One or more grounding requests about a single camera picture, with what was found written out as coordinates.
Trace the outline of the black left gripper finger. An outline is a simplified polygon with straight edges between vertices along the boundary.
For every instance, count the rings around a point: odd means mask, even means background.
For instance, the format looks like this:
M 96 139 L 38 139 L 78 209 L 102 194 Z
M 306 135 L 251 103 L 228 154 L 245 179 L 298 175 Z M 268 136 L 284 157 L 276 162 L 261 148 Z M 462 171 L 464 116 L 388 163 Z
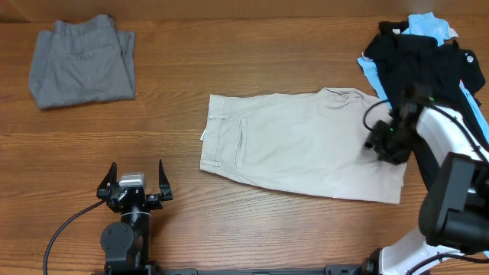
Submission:
M 112 162 L 107 174 L 98 186 L 98 189 L 109 189 L 117 180 L 117 164 Z
M 164 172 L 163 161 L 159 159 L 158 165 L 158 186 L 161 191 L 171 191 L 170 183 Z

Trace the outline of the beige shorts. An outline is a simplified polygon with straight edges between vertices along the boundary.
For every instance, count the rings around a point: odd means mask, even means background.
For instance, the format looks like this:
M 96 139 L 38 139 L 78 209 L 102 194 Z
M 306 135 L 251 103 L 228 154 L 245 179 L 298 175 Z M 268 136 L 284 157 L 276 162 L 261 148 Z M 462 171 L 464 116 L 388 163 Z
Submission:
M 265 189 L 397 204 L 405 164 L 380 161 L 364 146 L 368 128 L 389 121 L 389 111 L 354 88 L 211 95 L 200 168 Z

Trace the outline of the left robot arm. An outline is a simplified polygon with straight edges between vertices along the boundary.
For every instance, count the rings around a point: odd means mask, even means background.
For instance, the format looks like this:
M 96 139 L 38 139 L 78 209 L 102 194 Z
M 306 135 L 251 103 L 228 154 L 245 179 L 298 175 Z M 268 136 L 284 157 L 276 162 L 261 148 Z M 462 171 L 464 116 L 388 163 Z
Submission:
M 143 173 L 117 177 L 116 163 L 100 183 L 96 196 L 120 215 L 101 235 L 105 274 L 160 273 L 158 263 L 150 259 L 151 212 L 173 198 L 162 162 L 158 165 L 158 187 L 160 192 L 147 194 Z

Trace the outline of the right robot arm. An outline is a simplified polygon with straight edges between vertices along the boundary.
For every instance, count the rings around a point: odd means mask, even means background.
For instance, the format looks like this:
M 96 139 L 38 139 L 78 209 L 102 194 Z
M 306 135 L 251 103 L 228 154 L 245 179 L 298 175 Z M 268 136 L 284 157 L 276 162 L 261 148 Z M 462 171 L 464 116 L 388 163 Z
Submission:
M 488 152 L 462 115 L 426 102 L 405 102 L 392 120 L 369 127 L 365 147 L 379 160 L 401 164 L 419 145 L 438 165 L 419 210 L 418 225 L 397 243 L 379 248 L 353 274 L 428 274 L 449 259 L 487 264 Z

